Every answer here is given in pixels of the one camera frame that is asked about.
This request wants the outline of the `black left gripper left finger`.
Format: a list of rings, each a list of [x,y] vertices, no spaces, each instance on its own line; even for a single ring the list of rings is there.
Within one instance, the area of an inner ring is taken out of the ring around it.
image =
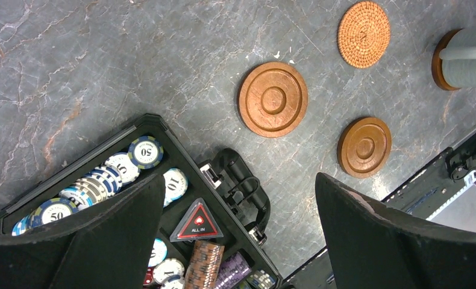
[[[20,236],[0,236],[0,288],[140,288],[160,223],[164,178]]]

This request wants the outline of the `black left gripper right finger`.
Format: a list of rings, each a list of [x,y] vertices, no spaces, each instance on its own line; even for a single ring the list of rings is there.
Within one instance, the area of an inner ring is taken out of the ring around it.
[[[326,173],[315,196],[338,288],[476,288],[476,232],[388,207]]]

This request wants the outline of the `brown wooden coaster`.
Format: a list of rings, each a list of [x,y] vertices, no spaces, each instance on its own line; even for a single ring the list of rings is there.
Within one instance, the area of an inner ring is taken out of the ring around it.
[[[434,82],[436,85],[445,91],[456,91],[460,90],[460,88],[453,87],[449,85],[443,76],[443,70],[442,70],[442,59],[440,58],[440,52],[445,49],[448,45],[448,43],[451,41],[451,39],[460,31],[460,29],[454,29],[449,32],[447,32],[438,42],[436,45],[436,48],[433,52],[432,60],[431,60],[431,73]]]
[[[291,65],[272,61],[254,68],[239,90],[237,106],[245,125],[267,138],[292,132],[308,107],[308,88]]]
[[[377,117],[351,122],[340,136],[337,159],[342,170],[355,178],[368,178],[386,164],[392,147],[390,129]]]

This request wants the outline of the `grey mug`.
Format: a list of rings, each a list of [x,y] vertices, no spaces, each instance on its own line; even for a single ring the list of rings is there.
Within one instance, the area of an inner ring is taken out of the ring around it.
[[[456,32],[439,58],[443,79],[450,87],[476,88],[476,27]]]

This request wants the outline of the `woven light brown coaster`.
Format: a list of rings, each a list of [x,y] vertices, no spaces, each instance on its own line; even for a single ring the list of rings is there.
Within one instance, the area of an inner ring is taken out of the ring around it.
[[[390,42],[390,23],[379,4],[361,1],[343,15],[337,44],[342,58],[351,66],[365,69],[377,63]]]

